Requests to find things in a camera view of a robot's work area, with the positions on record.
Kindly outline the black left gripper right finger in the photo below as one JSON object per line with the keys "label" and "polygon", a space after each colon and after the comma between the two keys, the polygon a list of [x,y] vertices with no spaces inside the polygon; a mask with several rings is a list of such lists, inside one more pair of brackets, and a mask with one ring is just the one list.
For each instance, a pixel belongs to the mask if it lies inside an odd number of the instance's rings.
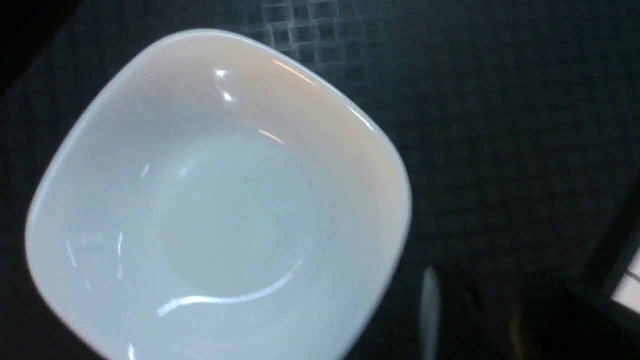
{"label": "black left gripper right finger", "polygon": [[531,281],[515,303],[519,360],[637,360],[639,315],[567,280]]}

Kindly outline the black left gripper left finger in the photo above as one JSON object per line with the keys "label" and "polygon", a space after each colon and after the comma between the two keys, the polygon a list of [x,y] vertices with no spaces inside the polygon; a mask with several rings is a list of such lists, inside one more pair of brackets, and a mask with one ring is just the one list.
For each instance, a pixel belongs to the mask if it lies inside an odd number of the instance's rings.
{"label": "black left gripper left finger", "polygon": [[466,272],[429,265],[420,294],[422,360],[499,360],[482,295]]}

